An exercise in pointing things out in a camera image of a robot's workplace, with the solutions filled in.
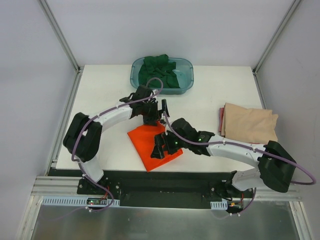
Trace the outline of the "orange t shirt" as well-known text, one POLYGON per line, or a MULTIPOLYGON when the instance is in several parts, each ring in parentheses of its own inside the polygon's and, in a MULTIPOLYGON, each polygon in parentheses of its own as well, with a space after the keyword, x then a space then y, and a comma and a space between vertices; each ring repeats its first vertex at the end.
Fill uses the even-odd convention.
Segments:
POLYGON ((165 153, 163 159, 151 157, 155 146, 154 138, 164 131, 165 127, 158 122, 156 126, 141 125, 127 133, 147 172, 163 166, 183 154, 183 150, 180 149, 173 155, 165 153))

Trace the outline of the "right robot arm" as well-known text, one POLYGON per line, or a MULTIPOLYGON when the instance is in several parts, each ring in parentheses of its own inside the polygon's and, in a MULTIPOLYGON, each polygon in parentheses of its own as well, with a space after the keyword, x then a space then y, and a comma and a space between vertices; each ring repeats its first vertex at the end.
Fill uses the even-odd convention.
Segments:
POLYGON ((295 171, 295 160, 276 141, 267 144, 243 143, 230 140, 209 131, 197 131, 184 118, 167 126, 165 131, 154 137, 151 158, 163 159, 188 149, 196 155, 222 157, 251 166, 245 171, 233 171, 225 182, 225 192, 237 197, 242 192, 266 186, 286 193, 295 171))

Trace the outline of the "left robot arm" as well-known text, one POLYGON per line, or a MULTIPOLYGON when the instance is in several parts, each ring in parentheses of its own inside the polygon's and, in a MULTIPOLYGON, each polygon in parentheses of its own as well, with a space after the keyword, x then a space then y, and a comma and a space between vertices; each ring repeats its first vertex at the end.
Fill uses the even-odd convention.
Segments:
POLYGON ((92 115, 79 112, 73 117, 62 144, 71 154, 71 160, 78 164, 84 177, 90 180, 88 188, 94 194, 102 194, 106 188, 106 183, 102 180, 104 171, 97 156, 102 133, 137 116, 143 116, 145 125, 155 125, 161 120, 163 113, 168 113, 165 99, 161 100, 161 109, 158 109, 159 94, 159 90, 140 85, 135 92, 121 98, 109 109, 92 115))

